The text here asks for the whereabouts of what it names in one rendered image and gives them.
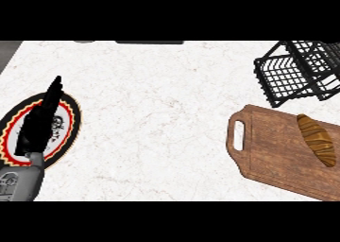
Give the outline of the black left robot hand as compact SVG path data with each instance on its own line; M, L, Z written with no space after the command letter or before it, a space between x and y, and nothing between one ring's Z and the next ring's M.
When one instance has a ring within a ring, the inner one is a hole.
M52 137L53 116L64 96L62 77L56 76L42 104L37 105L25 116L24 124L16 139L15 156L27 153L43 153Z

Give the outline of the brown wooden cutting board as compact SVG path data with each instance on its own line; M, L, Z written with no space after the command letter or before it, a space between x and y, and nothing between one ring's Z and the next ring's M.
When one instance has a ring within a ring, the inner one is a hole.
M304 141L293 114L248 105L229 122L245 123L243 148L235 148L233 127L226 141L242 175L314 199L340 200L340 126L321 124L336 154L336 166L329 167Z

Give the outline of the oval black red white placemat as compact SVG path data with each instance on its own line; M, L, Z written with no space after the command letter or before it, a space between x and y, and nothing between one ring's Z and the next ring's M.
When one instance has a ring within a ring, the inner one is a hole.
M44 93L30 96L9 110L0 120L0 170L8 166L30 166L30 160L15 156L15 146L24 119L33 108L42 104ZM64 94L53 117L52 136L43 152L49 168L67 155L81 129L83 112L74 97Z

